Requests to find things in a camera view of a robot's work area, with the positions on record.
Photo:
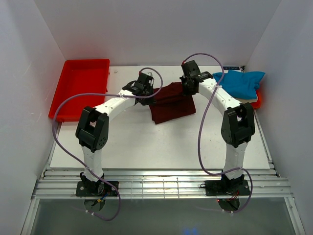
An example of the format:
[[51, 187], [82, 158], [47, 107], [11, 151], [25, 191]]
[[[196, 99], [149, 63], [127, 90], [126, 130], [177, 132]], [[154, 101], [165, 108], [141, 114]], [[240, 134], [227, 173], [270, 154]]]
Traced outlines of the maroon t shirt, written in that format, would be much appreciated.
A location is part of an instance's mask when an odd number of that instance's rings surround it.
[[193, 115], [196, 113], [193, 97], [183, 95], [182, 85], [173, 82], [162, 87], [154, 96], [155, 103], [150, 105], [152, 121], [161, 124], [177, 118]]

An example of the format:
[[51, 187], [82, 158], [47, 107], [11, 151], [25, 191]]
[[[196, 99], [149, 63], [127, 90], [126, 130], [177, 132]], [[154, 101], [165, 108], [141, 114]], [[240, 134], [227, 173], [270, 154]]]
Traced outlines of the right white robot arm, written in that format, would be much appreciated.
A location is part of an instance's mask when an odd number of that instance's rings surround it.
[[241, 103], [229, 95], [209, 72], [200, 71], [195, 61], [183, 62], [183, 76], [180, 77], [183, 93], [201, 94], [209, 100], [223, 116], [221, 136], [226, 144], [225, 165], [219, 173], [220, 180], [207, 180], [201, 187], [207, 196], [251, 195], [253, 181], [243, 168], [245, 151], [255, 134], [253, 107]]

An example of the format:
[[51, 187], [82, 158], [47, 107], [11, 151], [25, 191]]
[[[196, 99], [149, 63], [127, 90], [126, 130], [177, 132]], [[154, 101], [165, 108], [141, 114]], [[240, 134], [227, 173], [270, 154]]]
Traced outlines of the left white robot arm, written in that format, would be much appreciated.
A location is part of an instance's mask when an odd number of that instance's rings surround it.
[[116, 97], [83, 109], [75, 135], [87, 165], [84, 172], [80, 173], [80, 178], [88, 195], [97, 196], [104, 191], [104, 182], [99, 178], [104, 178], [102, 148], [108, 141], [109, 122], [138, 103], [143, 106], [153, 104], [153, 81], [151, 75], [140, 73], [138, 79], [125, 85]]

